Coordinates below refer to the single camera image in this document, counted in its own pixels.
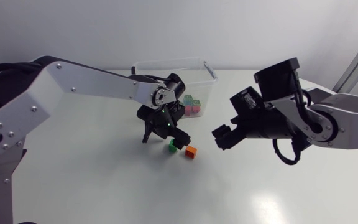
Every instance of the plastic storage box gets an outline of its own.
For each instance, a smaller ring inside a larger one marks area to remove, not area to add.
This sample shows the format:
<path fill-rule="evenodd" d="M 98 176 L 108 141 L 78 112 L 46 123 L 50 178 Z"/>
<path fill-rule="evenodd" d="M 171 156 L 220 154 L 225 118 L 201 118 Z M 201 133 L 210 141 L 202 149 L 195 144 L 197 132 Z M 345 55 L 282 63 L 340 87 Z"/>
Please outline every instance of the plastic storage box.
<path fill-rule="evenodd" d="M 132 73 L 134 72 L 137 75 L 163 78 L 171 73 L 179 75 L 186 85 L 185 92 L 179 98 L 186 110 L 182 118 L 194 118 L 204 114 L 209 94 L 218 80 L 214 70 L 199 57 L 137 62 L 132 67 Z"/>

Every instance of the small block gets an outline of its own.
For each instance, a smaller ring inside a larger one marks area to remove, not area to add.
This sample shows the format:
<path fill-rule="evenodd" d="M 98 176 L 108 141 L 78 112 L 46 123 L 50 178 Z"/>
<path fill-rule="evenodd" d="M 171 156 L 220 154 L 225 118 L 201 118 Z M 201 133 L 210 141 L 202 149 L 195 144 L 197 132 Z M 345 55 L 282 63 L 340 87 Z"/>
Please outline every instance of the small block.
<path fill-rule="evenodd" d="M 172 153 L 177 151 L 177 148 L 173 145 L 173 139 L 171 139 L 171 142 L 169 143 L 168 149 Z"/>
<path fill-rule="evenodd" d="M 186 116 L 190 116 L 190 115 L 191 115 L 191 106 L 190 106 L 190 105 L 186 105 L 186 106 L 185 106 L 185 115 L 186 115 Z"/>
<path fill-rule="evenodd" d="M 201 106 L 201 102 L 199 100 L 193 100 L 193 106 L 194 105 Z"/>
<path fill-rule="evenodd" d="M 193 103 L 193 97 L 191 95 L 186 95 L 183 97 L 183 103 L 185 105 L 191 105 Z"/>
<path fill-rule="evenodd" d="M 190 159 L 194 159 L 197 155 L 197 149 L 192 146 L 187 146 L 185 155 Z"/>
<path fill-rule="evenodd" d="M 193 113 L 198 113 L 198 112 L 201 111 L 201 106 L 200 105 L 193 105 L 191 107 L 191 110 L 192 110 Z"/>

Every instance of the table surface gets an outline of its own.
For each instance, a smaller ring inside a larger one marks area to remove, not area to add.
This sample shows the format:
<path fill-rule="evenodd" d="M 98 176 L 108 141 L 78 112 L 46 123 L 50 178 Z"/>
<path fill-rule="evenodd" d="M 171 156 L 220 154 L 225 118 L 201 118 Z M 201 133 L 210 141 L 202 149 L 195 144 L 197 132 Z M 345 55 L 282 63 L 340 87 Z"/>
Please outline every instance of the table surface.
<path fill-rule="evenodd" d="M 154 134 L 142 144 L 140 104 L 65 95 L 27 136 L 12 180 L 15 223 L 358 223 L 358 150 L 312 146 L 288 166 L 269 139 L 218 149 L 211 131 L 235 117 L 229 98 L 256 85 L 254 70 L 216 73 L 204 116 L 178 122 L 194 160 Z M 289 140 L 279 145 L 291 156 Z"/>

